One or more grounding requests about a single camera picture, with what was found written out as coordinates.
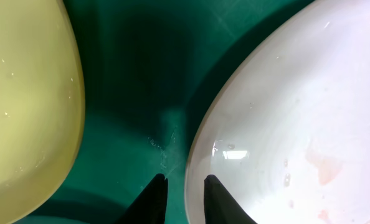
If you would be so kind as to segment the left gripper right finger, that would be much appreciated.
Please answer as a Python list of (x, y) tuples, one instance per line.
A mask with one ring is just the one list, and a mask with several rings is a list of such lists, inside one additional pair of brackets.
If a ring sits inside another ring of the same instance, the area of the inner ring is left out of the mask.
[(206, 224), (257, 224), (212, 174), (204, 179), (204, 216)]

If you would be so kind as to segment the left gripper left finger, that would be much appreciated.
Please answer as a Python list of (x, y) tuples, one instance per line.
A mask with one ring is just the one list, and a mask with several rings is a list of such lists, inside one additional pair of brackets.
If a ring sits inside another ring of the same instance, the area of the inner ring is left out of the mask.
[(156, 174), (115, 224), (164, 224), (168, 179)]

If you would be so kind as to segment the white plastic plate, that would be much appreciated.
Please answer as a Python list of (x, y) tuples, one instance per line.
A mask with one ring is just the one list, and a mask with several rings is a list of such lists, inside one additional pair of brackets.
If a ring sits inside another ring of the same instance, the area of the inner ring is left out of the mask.
[(370, 223), (370, 0), (314, 1), (240, 64), (189, 153), (189, 223), (209, 175), (257, 223)]

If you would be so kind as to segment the yellow-green plastic plate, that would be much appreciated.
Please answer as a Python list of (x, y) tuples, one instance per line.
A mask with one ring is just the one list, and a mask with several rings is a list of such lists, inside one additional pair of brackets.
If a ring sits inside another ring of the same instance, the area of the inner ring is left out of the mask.
[(62, 185), (84, 120), (82, 66), (63, 2), (0, 0), (0, 223), (30, 214)]

